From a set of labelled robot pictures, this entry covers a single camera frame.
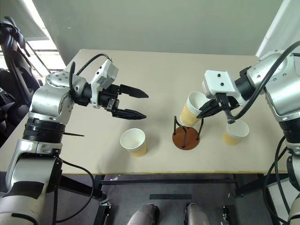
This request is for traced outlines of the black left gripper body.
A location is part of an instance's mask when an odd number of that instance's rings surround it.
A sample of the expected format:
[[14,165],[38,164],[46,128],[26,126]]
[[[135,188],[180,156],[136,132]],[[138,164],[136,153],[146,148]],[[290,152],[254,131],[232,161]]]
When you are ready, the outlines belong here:
[[119,115],[119,95],[120,87],[118,85],[111,84],[107,89],[102,89],[98,93],[98,104],[103,107],[112,115]]

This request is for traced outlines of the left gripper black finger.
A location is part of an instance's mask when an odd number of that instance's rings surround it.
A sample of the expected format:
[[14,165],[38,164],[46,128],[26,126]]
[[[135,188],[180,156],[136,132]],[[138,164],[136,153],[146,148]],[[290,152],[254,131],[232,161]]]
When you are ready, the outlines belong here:
[[127,85],[120,85],[120,94],[127,94],[134,98],[148,98],[149,96],[142,90],[130,87]]
[[142,120],[147,118],[146,115],[130,109],[114,109],[112,110],[112,116],[126,120]]

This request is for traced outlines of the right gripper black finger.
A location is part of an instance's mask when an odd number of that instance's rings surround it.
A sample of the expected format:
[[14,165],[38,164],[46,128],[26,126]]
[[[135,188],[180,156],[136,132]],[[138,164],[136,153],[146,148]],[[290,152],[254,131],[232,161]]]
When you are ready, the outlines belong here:
[[217,100],[215,99],[210,99],[206,103],[202,105],[201,108],[199,108],[200,111],[210,111],[210,110],[215,110],[219,108],[219,104]]
[[206,118],[219,113],[222,111],[222,108],[219,106],[219,104],[204,104],[199,110],[200,113],[198,114],[197,118]]

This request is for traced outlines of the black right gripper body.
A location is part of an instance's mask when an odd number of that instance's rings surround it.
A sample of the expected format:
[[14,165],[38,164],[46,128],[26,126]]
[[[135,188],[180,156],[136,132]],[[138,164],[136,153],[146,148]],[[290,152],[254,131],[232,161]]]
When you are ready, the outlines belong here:
[[227,96],[225,93],[217,93],[216,100],[221,110],[233,110],[240,107],[240,104],[234,97]]

